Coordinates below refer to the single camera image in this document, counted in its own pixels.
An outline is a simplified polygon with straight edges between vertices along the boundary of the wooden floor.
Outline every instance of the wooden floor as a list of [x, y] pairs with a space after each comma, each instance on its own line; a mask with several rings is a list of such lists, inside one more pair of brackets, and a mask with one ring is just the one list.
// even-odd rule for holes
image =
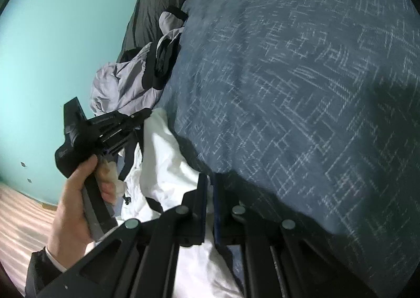
[[45, 246], [54, 213], [0, 183], [0, 261], [22, 293], [31, 253]]

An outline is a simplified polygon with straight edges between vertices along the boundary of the metal rivet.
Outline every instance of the metal rivet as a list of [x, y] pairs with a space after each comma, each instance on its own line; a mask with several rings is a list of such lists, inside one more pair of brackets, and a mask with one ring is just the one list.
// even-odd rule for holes
[[139, 225], [139, 221], [136, 218], [130, 218], [129, 220], [125, 221], [124, 224], [126, 228], [133, 229]]
[[175, 211], [179, 215], [185, 215], [188, 213], [189, 209], [186, 205], [180, 205], [179, 207], [176, 207]]
[[284, 229], [292, 230], [296, 227], [296, 223], [293, 220], [283, 220], [281, 223]]
[[235, 215], [242, 215], [243, 213], [245, 213], [245, 208], [242, 207], [241, 205], [236, 205], [232, 208], [232, 212]]

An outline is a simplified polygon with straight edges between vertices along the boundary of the wall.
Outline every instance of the wall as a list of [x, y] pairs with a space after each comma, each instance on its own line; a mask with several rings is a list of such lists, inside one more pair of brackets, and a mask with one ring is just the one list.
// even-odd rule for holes
[[9, 2], [0, 16], [0, 177], [6, 184], [39, 201], [58, 201], [64, 177], [54, 152], [64, 141], [62, 106], [77, 96], [92, 116], [93, 76], [115, 61], [135, 2]]

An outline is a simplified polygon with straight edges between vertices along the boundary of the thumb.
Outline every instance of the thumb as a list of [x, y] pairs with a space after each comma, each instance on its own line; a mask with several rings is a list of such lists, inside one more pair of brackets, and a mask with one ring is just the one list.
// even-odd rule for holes
[[88, 160], [80, 163], [77, 169], [67, 180], [72, 189], [81, 190], [86, 178], [95, 170], [97, 164], [98, 157], [96, 155], [92, 155]]

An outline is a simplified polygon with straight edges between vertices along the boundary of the white cuff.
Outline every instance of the white cuff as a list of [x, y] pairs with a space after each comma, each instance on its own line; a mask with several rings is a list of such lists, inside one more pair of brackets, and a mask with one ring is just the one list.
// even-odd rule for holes
[[60, 271], [65, 272], [67, 270], [66, 267], [64, 267], [62, 264], [60, 264], [57, 260], [54, 259], [54, 257], [51, 255], [50, 251], [48, 250], [47, 246], [45, 246], [45, 252], [47, 253], [48, 259], [51, 260], [52, 264]]

